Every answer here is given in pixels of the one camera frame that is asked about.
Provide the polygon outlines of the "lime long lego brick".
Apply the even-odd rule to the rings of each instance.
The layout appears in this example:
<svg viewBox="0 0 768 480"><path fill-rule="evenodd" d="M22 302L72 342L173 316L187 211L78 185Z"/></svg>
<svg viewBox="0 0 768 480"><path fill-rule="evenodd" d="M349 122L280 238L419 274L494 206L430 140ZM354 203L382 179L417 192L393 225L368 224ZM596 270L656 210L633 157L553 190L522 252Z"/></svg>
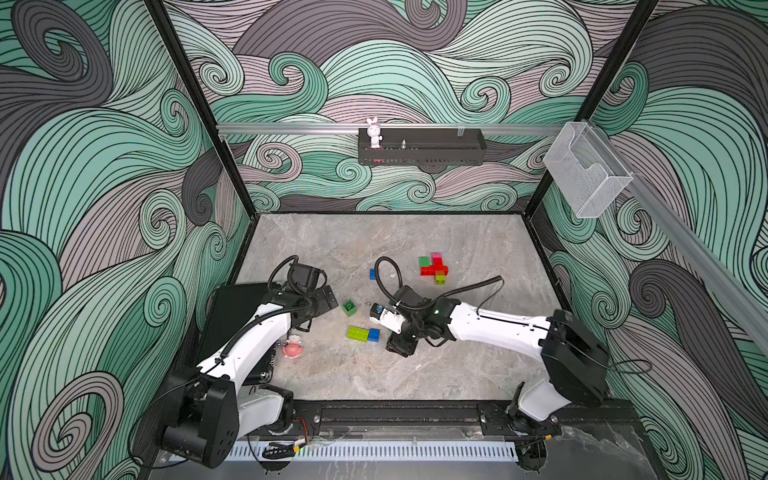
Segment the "lime long lego brick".
<svg viewBox="0 0 768 480"><path fill-rule="evenodd" d="M346 337L351 340L366 343L369 339L370 331L365 328L350 326L347 329Z"/></svg>

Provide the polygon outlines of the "long red lego brick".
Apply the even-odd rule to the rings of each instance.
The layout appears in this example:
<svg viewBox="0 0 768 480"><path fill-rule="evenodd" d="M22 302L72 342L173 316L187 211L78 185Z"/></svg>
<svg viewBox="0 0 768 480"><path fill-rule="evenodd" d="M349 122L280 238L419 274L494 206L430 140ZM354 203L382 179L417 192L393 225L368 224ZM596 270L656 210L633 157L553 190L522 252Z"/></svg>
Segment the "long red lego brick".
<svg viewBox="0 0 768 480"><path fill-rule="evenodd" d="M435 260L431 265L421 265L421 276L447 276L448 273L449 269L442 260Z"/></svg>

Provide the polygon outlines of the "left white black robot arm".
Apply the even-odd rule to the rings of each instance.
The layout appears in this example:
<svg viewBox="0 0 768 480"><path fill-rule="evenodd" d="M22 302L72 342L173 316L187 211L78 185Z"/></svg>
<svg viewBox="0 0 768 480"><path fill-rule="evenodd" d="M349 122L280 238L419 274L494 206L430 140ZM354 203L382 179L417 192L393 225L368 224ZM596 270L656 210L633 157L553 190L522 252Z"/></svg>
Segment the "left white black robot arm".
<svg viewBox="0 0 768 480"><path fill-rule="evenodd" d="M157 399L155 444L165 452L208 468L219 466L238 439L266 428L294 424L291 391L255 384L249 376L262 358L293 329L338 305L326 273L299 262L282 263L282 284L267 293L248 320L213 354L170 374Z"/></svg>

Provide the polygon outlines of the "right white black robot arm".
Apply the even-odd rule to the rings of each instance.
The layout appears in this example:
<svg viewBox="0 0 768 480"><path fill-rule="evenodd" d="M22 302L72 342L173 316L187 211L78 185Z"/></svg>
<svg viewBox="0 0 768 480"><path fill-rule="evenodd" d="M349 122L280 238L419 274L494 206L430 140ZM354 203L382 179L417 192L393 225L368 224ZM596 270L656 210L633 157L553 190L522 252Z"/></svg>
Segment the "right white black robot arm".
<svg viewBox="0 0 768 480"><path fill-rule="evenodd" d="M608 396L607 346L576 316L557 309L550 316L520 316L472 306L452 298L428 300L408 286L389 303L375 303L371 321L388 329L386 349L404 358L426 341L489 344L538 361L545 373L515 390L506 410L512 431L527 437L559 432L554 420L569 405L598 407Z"/></svg>

